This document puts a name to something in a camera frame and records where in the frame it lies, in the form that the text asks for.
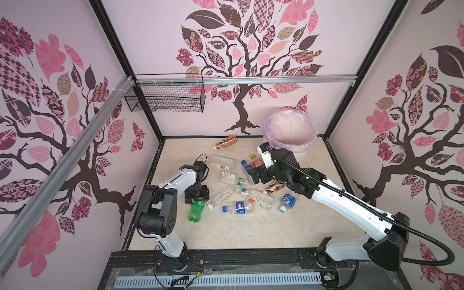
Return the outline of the green plastic bottle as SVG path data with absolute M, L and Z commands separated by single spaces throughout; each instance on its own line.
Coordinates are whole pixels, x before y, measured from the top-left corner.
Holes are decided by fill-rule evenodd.
M 201 216 L 205 207 L 204 201 L 195 201 L 192 204 L 190 212 L 188 214 L 188 220 L 190 222 L 199 222 L 201 220 Z

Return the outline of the clear rectangular bottle green label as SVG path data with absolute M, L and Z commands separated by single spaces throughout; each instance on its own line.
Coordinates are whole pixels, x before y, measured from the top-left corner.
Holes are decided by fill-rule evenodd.
M 234 172 L 236 170 L 237 161 L 232 158 L 221 157 L 217 155 L 209 155 L 207 158 L 211 167 L 219 168 Z

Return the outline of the clear bottle white cap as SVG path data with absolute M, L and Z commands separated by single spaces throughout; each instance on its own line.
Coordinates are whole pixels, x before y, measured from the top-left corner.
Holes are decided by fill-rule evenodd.
M 213 197 L 211 201 L 207 203 L 207 208 L 213 210 L 223 205 L 229 197 L 234 193 L 235 189 L 233 187 L 224 188 L 221 192 Z

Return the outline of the small clear bottle green cap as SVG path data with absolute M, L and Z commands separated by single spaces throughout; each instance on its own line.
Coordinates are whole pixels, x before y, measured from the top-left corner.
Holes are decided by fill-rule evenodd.
M 247 179 L 239 177 L 237 174 L 226 171 L 221 172 L 219 181 L 221 183 L 228 184 L 231 186 L 246 187 L 248 185 Z

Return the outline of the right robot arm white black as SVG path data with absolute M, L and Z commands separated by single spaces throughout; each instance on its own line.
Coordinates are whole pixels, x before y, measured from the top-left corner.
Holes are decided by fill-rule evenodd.
M 353 239 L 325 238 L 321 243 L 323 259 L 371 261 L 389 271 L 400 268 L 408 244 L 409 217 L 377 209 L 338 187 L 321 172 L 300 167 L 294 154 L 287 149 L 275 149 L 263 143 L 257 151 L 272 180 L 335 210 L 364 232 Z

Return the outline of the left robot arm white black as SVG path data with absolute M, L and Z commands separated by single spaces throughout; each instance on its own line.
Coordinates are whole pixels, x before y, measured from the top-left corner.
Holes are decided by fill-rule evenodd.
M 209 168 L 204 161 L 180 167 L 169 180 L 159 185 L 146 186 L 137 207 L 135 228 L 145 237 L 155 238 L 163 254 L 171 259 L 180 259 L 186 253 L 186 244 L 175 233 L 178 197 L 184 196 L 186 204 L 207 202 L 209 189 L 202 182 Z

